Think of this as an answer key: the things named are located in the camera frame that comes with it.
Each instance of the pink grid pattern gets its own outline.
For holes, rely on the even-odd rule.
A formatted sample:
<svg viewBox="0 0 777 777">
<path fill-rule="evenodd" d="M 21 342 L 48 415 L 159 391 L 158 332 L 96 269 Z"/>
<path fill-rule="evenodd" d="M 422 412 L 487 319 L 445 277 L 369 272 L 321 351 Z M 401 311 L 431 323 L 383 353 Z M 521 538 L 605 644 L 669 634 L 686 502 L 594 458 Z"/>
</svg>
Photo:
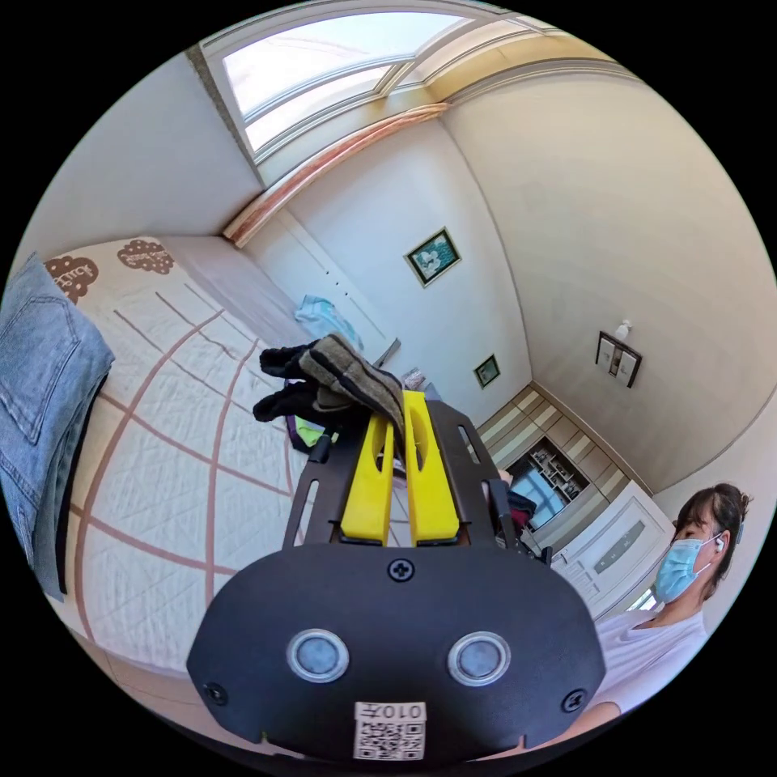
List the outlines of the pink grid pattern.
<svg viewBox="0 0 777 777">
<path fill-rule="evenodd" d="M 84 551 L 84 544 L 85 544 L 87 530 L 90 527 L 92 527 L 93 529 L 97 529 L 103 533 L 106 533 L 110 537 L 113 537 L 114 539 L 117 539 L 129 546 L 132 546 L 137 550 L 141 550 L 144 553 L 158 556 L 159 558 L 163 558 L 165 560 L 183 565 L 185 567 L 192 567 L 195 569 L 204 570 L 204 572 L 206 573 L 205 606 L 208 606 L 208 604 L 210 603 L 214 595 L 214 576 L 216 574 L 231 576 L 237 572 L 236 569 L 220 566 L 214 562 L 215 493 L 216 493 L 217 473 L 219 471 L 229 473 L 231 476 L 235 478 L 239 478 L 246 482 L 250 482 L 253 486 L 257 486 L 262 489 L 267 489 L 269 491 L 273 491 L 276 494 L 281 494 L 290 498 L 293 496 L 294 484 L 293 484 L 293 478 L 291 475 L 291 463 L 289 459 L 291 447 L 289 445 L 288 435 L 285 433 L 283 429 L 280 429 L 273 425 L 268 425 L 271 429 L 275 430 L 278 434 L 283 435 L 284 437 L 284 441 L 282 443 L 282 455 L 285 459 L 285 470 L 286 470 L 286 480 L 287 480 L 287 488 L 285 490 L 278 489 L 276 486 L 263 482 L 258 478 L 254 478 L 236 469 L 225 466 L 224 464 L 219 462 L 219 454 L 221 451 L 224 423 L 227 417 L 227 412 L 229 410 L 229 407 L 233 405 L 234 407 L 238 408 L 242 412 L 249 413 L 249 414 L 251 413 L 250 409 L 243 407 L 232 398 L 232 393 L 236 385 L 236 382 L 240 377 L 240 373 L 243 370 L 248 370 L 248 372 L 251 372 L 251 374 L 254 377 L 258 378 L 263 383 L 267 385 L 270 385 L 270 384 L 262 376 L 259 376 L 257 373 L 249 370 L 245 366 L 248 360 L 255 352 L 255 350 L 259 347 L 261 341 L 259 341 L 258 339 L 251 340 L 250 338 L 248 338 L 243 332 L 240 332 L 240 330 L 237 329 L 227 318 L 223 317 L 223 314 L 224 314 L 223 309 L 214 308 L 212 305 L 210 305 L 210 303 L 208 303 L 205 299 L 203 299 L 191 286 L 189 286 L 189 284 L 185 284 L 185 286 L 186 288 L 189 289 L 189 291 L 195 294 L 205 305 L 207 305 L 208 308 L 210 308 L 210 310 L 212 311 L 212 313 L 203 321 L 200 321 L 200 323 L 194 324 L 186 316 L 184 316 L 183 313 L 177 310 L 176 307 L 169 300 L 165 299 L 161 294 L 159 294 L 159 292 L 156 292 L 157 297 L 159 297 L 159 299 L 164 304 L 166 304 L 179 318 L 181 318 L 190 327 L 189 331 L 185 335 L 183 335 L 183 337 L 179 338 L 179 340 L 166 351 L 164 351 L 156 343 L 154 343 L 127 316 L 125 316 L 118 310 L 114 310 L 114 313 L 117 316 L 117 318 L 120 321 L 122 321 L 127 327 L 131 328 L 135 333 L 139 334 L 146 342 L 149 343 L 149 345 L 151 345 L 155 350 L 159 352 L 160 356 L 155 362 L 155 364 L 149 370 L 148 374 L 146 375 L 146 378 L 144 379 L 140 387 L 133 395 L 129 404 L 126 405 L 118 401 L 115 397 L 112 397 L 110 394 L 108 394 L 105 389 L 108 387 L 109 384 L 106 384 L 106 387 L 104 387 L 103 390 L 100 392 L 101 399 L 105 400 L 106 402 L 113 405 L 114 407 L 116 407 L 122 412 L 121 420 L 118 423 L 117 428 L 113 432 L 108 442 L 108 445 L 106 446 L 103 452 L 103 455 L 97 466 L 95 476 L 91 480 L 91 483 L 89 485 L 86 498 L 84 499 L 84 505 L 82 507 L 79 507 L 78 505 L 75 505 L 75 504 L 70 505 L 71 511 L 75 515 L 79 516 L 81 519 L 79 524 L 78 535 L 76 537 L 76 546 L 75 546 L 74 598 L 76 601 L 76 605 L 78 607 L 79 616 L 81 618 L 84 630 L 86 632 L 86 636 L 91 641 L 94 641 L 94 635 L 92 633 L 92 629 L 89 623 L 86 600 L 85 600 L 84 589 L 83 589 L 83 551 Z M 213 340 L 202 331 L 208 324 L 212 323 L 213 321 L 216 321 L 217 319 L 221 319 L 225 323 L 229 324 L 235 331 L 240 333 L 240 335 L 246 339 L 248 343 L 248 350 L 239 359 L 232 352 L 230 352 L 230 350 L 224 344 Z M 185 367 L 183 367 L 180 363 L 178 363 L 174 359 L 176 352 L 190 338 L 195 336 L 204 338 L 211 344 L 214 344 L 220 347 L 223 353 L 229 359 L 236 362 L 235 372 L 232 376 L 231 383 L 226 392 L 221 392 L 217 390 L 217 388 L 210 386 L 202 378 L 194 375 L 190 370 L 187 370 Z M 210 456 L 204 456 L 200 452 L 194 451 L 191 448 L 188 448 L 187 446 L 178 442 L 177 440 L 170 438 L 160 430 L 156 429 L 153 424 L 150 424 L 148 421 L 144 420 L 143 418 L 140 418 L 137 414 L 138 405 L 143 399 L 143 396 L 145 395 L 146 391 L 148 390 L 155 376 L 159 373 L 159 370 L 166 363 L 172 363 L 176 365 L 178 369 L 181 369 L 192 380 L 196 380 L 199 383 L 203 383 L 208 387 L 210 391 L 215 392 L 219 396 L 223 397 L 223 407 L 221 409 L 221 412 L 219 414 L 219 419 L 217 421 L 216 434 L 213 442 L 213 450 Z M 162 440 L 165 444 L 170 445 L 171 447 L 176 448 L 177 450 L 191 456 L 192 458 L 208 465 L 209 482 L 208 482 L 208 499 L 207 499 L 207 517 L 206 517 L 206 548 L 205 548 L 206 560 L 205 562 L 196 558 L 189 558 L 187 556 L 176 554 L 169 550 L 165 550 L 163 548 L 153 546 L 148 542 L 144 542 L 143 540 L 140 540 L 125 532 L 122 532 L 120 529 L 117 529 L 116 527 L 106 524 L 104 521 L 94 516 L 93 511 L 94 511 L 97 495 L 100 491 L 100 486 L 104 480 L 104 476 L 108 469 L 108 465 L 111 461 L 113 453 L 116 451 L 119 440 L 121 439 L 121 436 L 124 434 L 124 431 L 127 428 L 130 421 L 137 423 L 146 431 L 150 432 L 153 436 Z M 300 540 L 302 539 L 304 539 L 304 535 L 300 532 Z"/>
</svg>

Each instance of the circular sensor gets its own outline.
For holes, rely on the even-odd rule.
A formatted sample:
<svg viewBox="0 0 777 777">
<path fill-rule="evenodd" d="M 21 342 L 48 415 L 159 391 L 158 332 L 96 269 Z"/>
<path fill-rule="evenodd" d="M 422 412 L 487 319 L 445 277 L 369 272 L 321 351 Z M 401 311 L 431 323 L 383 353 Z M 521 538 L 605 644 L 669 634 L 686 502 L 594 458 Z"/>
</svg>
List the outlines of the circular sensor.
<svg viewBox="0 0 777 777">
<path fill-rule="evenodd" d="M 291 671 L 309 682 L 337 680 L 348 668 L 348 659 L 343 641 L 323 629 L 301 631 L 287 649 Z"/>
<path fill-rule="evenodd" d="M 487 686 L 510 665 L 510 646 L 491 631 L 474 631 L 459 639 L 448 653 L 448 671 L 463 686 Z"/>
</svg>

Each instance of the picture frame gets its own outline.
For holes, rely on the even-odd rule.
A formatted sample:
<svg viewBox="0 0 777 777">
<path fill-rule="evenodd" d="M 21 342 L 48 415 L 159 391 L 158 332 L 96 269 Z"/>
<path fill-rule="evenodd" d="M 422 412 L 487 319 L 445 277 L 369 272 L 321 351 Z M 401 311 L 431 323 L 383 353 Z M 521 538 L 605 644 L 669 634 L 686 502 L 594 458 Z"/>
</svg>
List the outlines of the picture frame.
<svg viewBox="0 0 777 777">
<path fill-rule="evenodd" d="M 443 273 L 447 273 L 461 261 L 461 255 L 443 227 L 417 248 L 405 255 L 405 260 L 413 270 L 415 277 L 426 288 Z"/>
<path fill-rule="evenodd" d="M 494 354 L 491 354 L 485 362 L 475 367 L 475 377 L 478 379 L 481 389 L 493 383 L 500 375 L 501 372 Z"/>
</svg>

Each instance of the qr code sticker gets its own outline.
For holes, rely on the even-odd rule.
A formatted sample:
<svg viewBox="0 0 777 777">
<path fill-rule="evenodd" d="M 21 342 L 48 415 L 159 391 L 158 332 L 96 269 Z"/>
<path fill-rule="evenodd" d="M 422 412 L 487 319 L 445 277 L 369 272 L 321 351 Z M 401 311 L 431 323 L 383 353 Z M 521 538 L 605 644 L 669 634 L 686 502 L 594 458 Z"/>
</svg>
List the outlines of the qr code sticker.
<svg viewBox="0 0 777 777">
<path fill-rule="evenodd" d="M 372 761 L 420 761 L 426 738 L 424 723 L 356 721 L 354 758 Z"/>
</svg>

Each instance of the label sticker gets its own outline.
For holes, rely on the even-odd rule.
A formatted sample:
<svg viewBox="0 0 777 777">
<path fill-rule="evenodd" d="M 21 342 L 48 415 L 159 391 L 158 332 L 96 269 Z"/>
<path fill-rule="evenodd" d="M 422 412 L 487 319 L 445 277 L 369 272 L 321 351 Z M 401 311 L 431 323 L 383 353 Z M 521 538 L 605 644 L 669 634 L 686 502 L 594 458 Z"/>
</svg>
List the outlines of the label sticker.
<svg viewBox="0 0 777 777">
<path fill-rule="evenodd" d="M 354 758 L 364 761 L 420 761 L 427 735 L 424 702 L 357 702 Z"/>
</svg>

